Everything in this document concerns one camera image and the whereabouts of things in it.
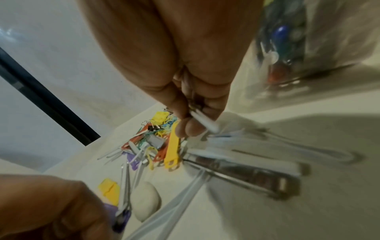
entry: skin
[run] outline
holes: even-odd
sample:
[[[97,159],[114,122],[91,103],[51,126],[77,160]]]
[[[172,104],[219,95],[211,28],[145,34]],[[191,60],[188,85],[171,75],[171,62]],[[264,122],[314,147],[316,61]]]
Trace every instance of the skin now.
[[[113,65],[173,110],[177,135],[203,126],[188,99],[217,119],[257,30],[263,0],[78,0]]]
[[[111,240],[100,199],[79,181],[0,175],[1,240]]]

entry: black strip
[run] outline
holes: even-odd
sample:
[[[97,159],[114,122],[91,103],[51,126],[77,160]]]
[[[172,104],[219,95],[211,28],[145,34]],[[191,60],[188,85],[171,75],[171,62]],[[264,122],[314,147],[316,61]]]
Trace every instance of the black strip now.
[[[0,48],[0,76],[87,146],[100,138],[90,126]]]

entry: table surface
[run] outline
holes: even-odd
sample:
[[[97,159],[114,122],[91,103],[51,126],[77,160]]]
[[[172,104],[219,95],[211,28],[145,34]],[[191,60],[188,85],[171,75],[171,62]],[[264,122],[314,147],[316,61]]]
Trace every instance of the table surface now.
[[[379,80],[376,62],[370,59],[333,74],[332,78],[343,77],[352,82],[361,77]],[[249,85],[250,69],[244,67],[245,63],[247,59],[231,96],[237,96]],[[380,90],[376,81],[364,86],[350,92],[343,84],[342,88],[334,88],[333,96],[320,89],[310,90],[313,97],[304,96],[304,101],[299,96],[297,101],[260,100],[265,105],[263,109],[256,108],[255,100],[230,98],[222,121],[242,117],[255,120],[288,138],[352,151],[361,161],[344,167],[310,163],[311,174],[301,178],[300,196],[287,201],[272,200],[211,178],[194,197],[169,239],[374,239],[380,221]],[[162,108],[154,105],[45,174],[84,181],[100,196],[97,186],[105,178],[119,181],[124,158],[107,165],[97,158],[126,142],[143,121]],[[142,181],[156,187],[165,205],[190,183],[194,174],[196,170],[184,165],[173,172],[146,169]],[[124,237],[140,224],[132,216]]]

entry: clear plastic bag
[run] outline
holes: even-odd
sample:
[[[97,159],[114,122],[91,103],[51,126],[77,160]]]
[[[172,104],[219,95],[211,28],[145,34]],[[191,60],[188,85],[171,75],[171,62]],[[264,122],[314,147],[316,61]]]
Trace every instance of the clear plastic bag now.
[[[379,37],[379,0],[266,0],[256,35],[269,85],[363,61]]]

